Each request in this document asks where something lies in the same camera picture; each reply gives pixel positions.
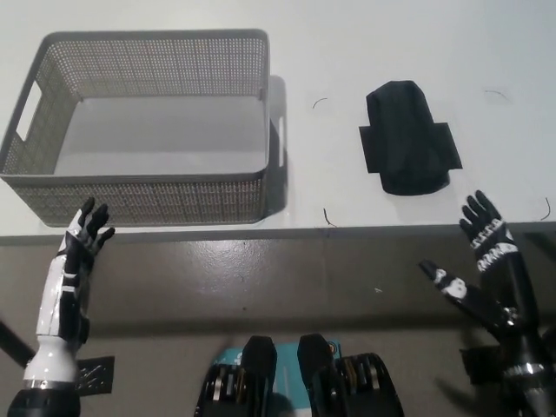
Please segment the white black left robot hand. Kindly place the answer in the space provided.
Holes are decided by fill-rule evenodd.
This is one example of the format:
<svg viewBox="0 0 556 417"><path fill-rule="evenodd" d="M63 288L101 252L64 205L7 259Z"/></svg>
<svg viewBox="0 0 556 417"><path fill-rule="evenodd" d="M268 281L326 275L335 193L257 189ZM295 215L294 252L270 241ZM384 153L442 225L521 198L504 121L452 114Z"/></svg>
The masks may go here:
<svg viewBox="0 0 556 417"><path fill-rule="evenodd" d="M107 228L108 205L89 197L65 229L50 262L36 324L38 350L27 364L29 388L73 387L79 377L77 353L88 340L91 274L96 257L116 230Z"/></svg>

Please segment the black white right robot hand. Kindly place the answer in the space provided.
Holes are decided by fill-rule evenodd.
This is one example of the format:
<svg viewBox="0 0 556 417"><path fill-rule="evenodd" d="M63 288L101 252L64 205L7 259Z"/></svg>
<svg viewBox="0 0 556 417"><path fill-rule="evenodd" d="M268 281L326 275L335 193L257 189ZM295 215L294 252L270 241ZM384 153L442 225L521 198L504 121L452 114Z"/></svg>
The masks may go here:
<svg viewBox="0 0 556 417"><path fill-rule="evenodd" d="M430 260L419 263L433 285L500 344L502 372L537 374L552 368L539 334L539 309L525 259L506 221L480 190L462 207L463 230L473 251L475 286Z"/></svg>

